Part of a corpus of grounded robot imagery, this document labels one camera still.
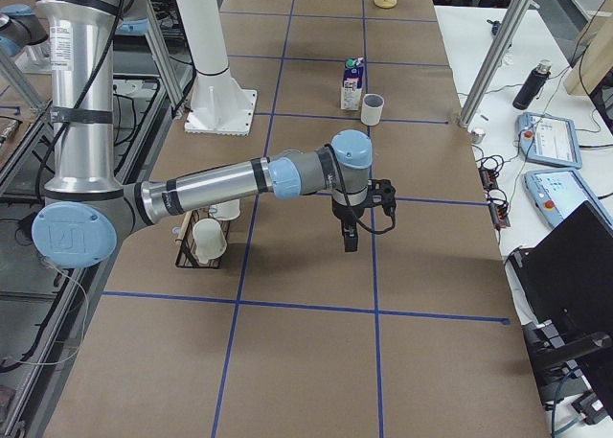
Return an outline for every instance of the white table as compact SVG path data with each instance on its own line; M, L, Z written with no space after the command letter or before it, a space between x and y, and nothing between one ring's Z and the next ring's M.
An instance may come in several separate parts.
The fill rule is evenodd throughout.
M502 21L505 10L479 9L462 7L436 8L443 41L449 64L453 69L453 78L459 93L468 93L472 86L483 59L492 41L490 20ZM520 25L512 46L506 56L506 61L498 69L488 90L495 90L504 85L523 83L528 74L541 59L552 62L552 77L563 71L568 62L556 45L556 41L545 26L537 11L528 11ZM579 143L582 145L599 145L613 143L613 137L608 131L598 113L592 112L594 106L586 96L575 97L566 93L564 85L558 87L559 79L547 81L538 99L534 99L528 111L542 113L545 106L555 93L546 112L548 114L570 118L576 128L597 130L600 133L578 131ZM523 112L512 107L513 98L519 91L519 86L505 88L497 93L487 94L479 106L469 129L481 127L486 130L486 137L479 145L485 155L501 154L505 159L515 156L517 150L514 142L517 139L516 120ZM598 196L613 192L613 149L582 151L583 167L579 171L590 188ZM499 186L511 197L513 185L520 172L546 169L533 163L526 163L523 154L512 162L505 164L498 177ZM609 213L613 213L613 196L602 201ZM523 177L517 178L515 195L511 203L511 227L501 234L500 251L506 257L517 246L535 246L552 230L545 219L537 212L534 203L525 189ZM521 286L514 274L508 270L515 306L522 323L534 318L528 309ZM565 400L556 411L556 423L561 426L576 415L569 400ZM606 418L597 426L584 424L575 426L562 436L566 438L610 438L613 436L613 421Z

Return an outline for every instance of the wire basket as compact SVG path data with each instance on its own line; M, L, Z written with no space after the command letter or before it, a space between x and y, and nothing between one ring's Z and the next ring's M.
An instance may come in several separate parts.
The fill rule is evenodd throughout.
M190 211L183 218L181 230L179 231L179 235L175 240L179 244L179 253L177 254L176 261L174 262L175 266L179 268L214 269L221 267L221 258L223 256L216 259L211 259L208 263L202 264L198 261L198 258L195 255L195 240L193 239L192 229L198 221L206 218L214 219L209 215L208 208ZM226 242L228 240L228 232L230 231L230 222L231 221L229 220L219 221L219 225L221 226L221 231L223 232Z

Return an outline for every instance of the black screen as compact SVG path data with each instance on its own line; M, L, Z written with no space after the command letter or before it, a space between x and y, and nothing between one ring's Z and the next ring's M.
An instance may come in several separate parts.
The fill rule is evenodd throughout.
M583 202L524 259L534 314L551 319L565 342L597 331L613 337L613 230ZM577 363L613 417L613 348Z

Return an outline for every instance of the purple carton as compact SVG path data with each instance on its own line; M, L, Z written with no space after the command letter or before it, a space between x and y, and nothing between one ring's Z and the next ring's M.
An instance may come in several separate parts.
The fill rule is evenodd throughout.
M363 77L364 58L347 59L341 85L341 109L358 110L360 108Z

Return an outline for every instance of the thermos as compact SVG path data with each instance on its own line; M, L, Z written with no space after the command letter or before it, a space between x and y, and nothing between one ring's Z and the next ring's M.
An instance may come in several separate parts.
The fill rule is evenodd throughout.
M549 78L551 68L552 62L548 59L542 59L538 63L513 100L513 107L519 110L525 110L528 108L534 97L538 94Z

